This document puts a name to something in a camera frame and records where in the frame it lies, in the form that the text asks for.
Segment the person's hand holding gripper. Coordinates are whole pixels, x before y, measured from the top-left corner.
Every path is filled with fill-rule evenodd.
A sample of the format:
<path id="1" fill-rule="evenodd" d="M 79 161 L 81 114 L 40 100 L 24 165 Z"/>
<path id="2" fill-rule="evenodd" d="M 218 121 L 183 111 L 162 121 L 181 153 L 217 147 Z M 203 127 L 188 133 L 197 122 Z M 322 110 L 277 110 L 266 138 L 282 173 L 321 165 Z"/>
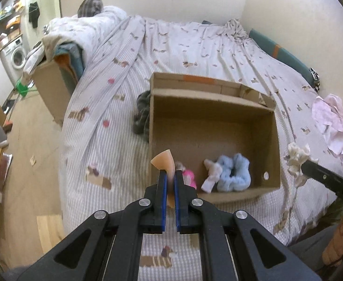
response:
<path id="1" fill-rule="evenodd" d="M 322 252 L 322 263 L 325 266 L 339 266 L 343 262 L 343 218 L 337 225 L 325 229 L 328 244 Z"/>

